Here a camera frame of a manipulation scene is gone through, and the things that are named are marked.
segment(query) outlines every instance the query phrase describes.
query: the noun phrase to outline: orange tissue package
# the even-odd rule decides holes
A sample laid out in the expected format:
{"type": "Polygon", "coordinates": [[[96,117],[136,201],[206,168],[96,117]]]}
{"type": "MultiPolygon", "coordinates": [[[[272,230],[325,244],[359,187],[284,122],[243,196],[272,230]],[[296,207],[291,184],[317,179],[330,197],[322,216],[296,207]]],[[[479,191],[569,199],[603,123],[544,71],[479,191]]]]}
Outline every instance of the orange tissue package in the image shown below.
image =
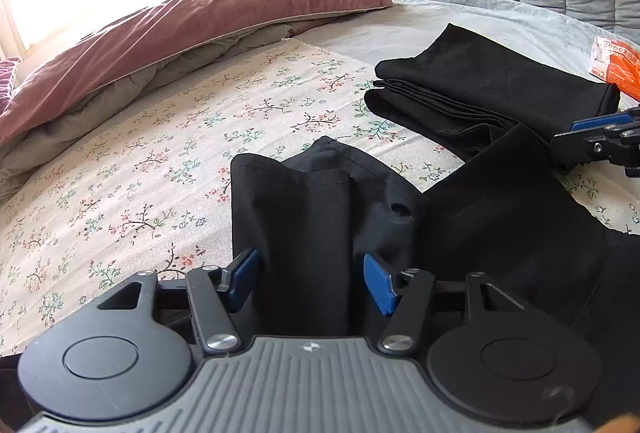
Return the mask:
{"type": "Polygon", "coordinates": [[[589,71],[640,101],[640,52],[626,43],[597,36],[591,46],[589,71]]]}

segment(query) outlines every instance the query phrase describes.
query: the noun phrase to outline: logo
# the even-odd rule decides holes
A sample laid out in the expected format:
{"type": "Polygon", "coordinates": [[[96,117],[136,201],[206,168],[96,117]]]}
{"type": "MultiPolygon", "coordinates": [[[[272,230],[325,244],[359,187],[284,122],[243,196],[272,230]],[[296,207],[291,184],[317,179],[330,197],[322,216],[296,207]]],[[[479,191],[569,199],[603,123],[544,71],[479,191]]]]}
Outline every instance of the logo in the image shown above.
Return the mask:
{"type": "Polygon", "coordinates": [[[302,349],[305,350],[305,352],[309,352],[309,353],[317,352],[321,348],[322,347],[314,341],[310,341],[302,345],[302,349]]]}

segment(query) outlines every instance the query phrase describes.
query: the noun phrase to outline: orange object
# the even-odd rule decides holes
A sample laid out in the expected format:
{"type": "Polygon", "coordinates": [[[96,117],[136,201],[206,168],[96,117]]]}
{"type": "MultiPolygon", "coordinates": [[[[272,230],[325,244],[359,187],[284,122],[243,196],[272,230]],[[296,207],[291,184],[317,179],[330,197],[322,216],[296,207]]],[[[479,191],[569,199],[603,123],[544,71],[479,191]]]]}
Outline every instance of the orange object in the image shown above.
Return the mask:
{"type": "Polygon", "coordinates": [[[640,51],[621,41],[598,36],[591,46],[589,71],[640,101],[640,51]]]}

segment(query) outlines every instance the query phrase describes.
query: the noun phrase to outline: floral pattern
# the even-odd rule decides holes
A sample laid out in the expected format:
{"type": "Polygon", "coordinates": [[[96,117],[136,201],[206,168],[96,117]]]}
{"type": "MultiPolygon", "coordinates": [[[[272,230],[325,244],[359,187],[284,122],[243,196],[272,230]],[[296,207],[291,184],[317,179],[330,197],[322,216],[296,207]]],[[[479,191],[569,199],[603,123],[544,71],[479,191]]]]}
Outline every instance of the floral pattern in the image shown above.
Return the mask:
{"type": "MultiPolygon", "coordinates": [[[[0,208],[0,355],[137,270],[174,279],[230,262],[230,162],[239,153],[285,160],[327,135],[420,190],[462,164],[372,114],[363,95],[375,74],[357,60],[289,39],[209,70],[107,121],[0,208]]],[[[640,233],[640,202],[596,170],[561,182],[605,225],[640,233]]]]}

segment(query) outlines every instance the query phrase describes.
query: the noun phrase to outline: bed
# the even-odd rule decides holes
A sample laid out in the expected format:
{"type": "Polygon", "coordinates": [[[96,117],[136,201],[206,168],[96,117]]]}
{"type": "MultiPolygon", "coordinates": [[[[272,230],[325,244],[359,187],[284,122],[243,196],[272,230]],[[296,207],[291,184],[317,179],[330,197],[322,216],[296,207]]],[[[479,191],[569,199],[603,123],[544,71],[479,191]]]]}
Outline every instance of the bed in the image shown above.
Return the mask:
{"type": "MultiPolygon", "coordinates": [[[[380,60],[418,54],[447,23],[584,77],[595,36],[640,43],[640,0],[393,2],[223,55],[30,172],[0,208],[0,355],[21,352],[133,272],[173,279],[230,262],[238,153],[282,160],[330,136],[420,190],[454,171],[460,159],[375,117],[363,100],[380,60]]],[[[605,225],[640,234],[640,185],[619,169],[581,166],[559,181],[605,225]]]]}

